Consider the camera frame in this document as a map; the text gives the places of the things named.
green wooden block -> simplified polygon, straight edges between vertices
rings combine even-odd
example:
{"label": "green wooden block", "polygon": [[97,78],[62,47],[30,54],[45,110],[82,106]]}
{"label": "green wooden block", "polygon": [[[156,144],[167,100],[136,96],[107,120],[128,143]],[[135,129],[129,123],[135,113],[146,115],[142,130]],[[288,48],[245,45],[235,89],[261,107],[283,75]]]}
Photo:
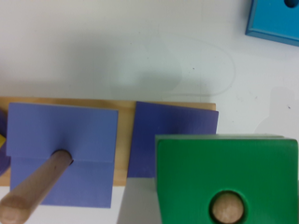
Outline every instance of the green wooden block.
{"label": "green wooden block", "polygon": [[160,135],[157,192],[163,224],[214,224],[209,206],[239,194],[237,223],[298,223],[298,146],[281,136]]}

wooden peg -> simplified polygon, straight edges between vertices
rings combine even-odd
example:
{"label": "wooden peg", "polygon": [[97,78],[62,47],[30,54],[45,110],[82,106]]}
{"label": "wooden peg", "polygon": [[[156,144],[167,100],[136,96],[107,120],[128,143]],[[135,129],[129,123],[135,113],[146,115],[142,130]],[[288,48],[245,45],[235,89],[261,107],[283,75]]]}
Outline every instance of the wooden peg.
{"label": "wooden peg", "polygon": [[3,224],[23,224],[44,200],[65,169],[72,163],[71,155],[59,150],[29,175],[0,202]]}
{"label": "wooden peg", "polygon": [[244,205],[235,193],[223,192],[214,202],[212,214],[220,223],[236,223],[243,217]]}

wooden base board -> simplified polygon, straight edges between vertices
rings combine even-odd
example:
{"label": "wooden base board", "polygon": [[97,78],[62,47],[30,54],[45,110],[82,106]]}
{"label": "wooden base board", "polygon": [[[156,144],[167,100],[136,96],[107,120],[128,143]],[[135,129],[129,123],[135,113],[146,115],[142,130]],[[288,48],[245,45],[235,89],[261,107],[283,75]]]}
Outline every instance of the wooden base board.
{"label": "wooden base board", "polygon": [[[130,158],[131,139],[135,116],[135,101],[81,100],[50,98],[0,97],[0,109],[7,113],[9,103],[23,102],[48,105],[77,105],[119,110],[118,136],[115,154],[114,186],[125,186]],[[207,110],[216,110],[215,104],[154,102],[163,105],[178,105]],[[0,177],[0,186],[10,185],[10,169]]]}

white background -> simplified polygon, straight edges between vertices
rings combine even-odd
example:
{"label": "white background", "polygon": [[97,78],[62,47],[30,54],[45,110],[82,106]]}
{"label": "white background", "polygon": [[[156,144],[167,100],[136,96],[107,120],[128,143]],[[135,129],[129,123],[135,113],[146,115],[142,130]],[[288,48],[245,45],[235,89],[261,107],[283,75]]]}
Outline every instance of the white background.
{"label": "white background", "polygon": [[[245,36],[250,2],[0,0],[0,95],[210,102],[218,133],[299,139],[299,48]],[[28,223],[115,223],[113,190]]]}

blue wooden block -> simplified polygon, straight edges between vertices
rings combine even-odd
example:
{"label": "blue wooden block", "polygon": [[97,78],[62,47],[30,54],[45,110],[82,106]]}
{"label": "blue wooden block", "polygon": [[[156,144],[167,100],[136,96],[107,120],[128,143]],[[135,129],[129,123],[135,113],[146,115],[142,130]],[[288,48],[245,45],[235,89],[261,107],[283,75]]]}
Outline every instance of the blue wooden block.
{"label": "blue wooden block", "polygon": [[74,162],[43,204],[110,207],[118,111],[78,106],[10,104],[7,154],[14,189],[57,149]]}
{"label": "blue wooden block", "polygon": [[[0,110],[0,134],[7,137],[7,116]],[[0,146],[0,175],[10,166],[10,157],[7,156],[7,142]]]}
{"label": "blue wooden block", "polygon": [[246,35],[299,46],[298,0],[252,0]]}
{"label": "blue wooden block", "polygon": [[128,177],[156,176],[156,134],[215,134],[217,111],[136,103]]}

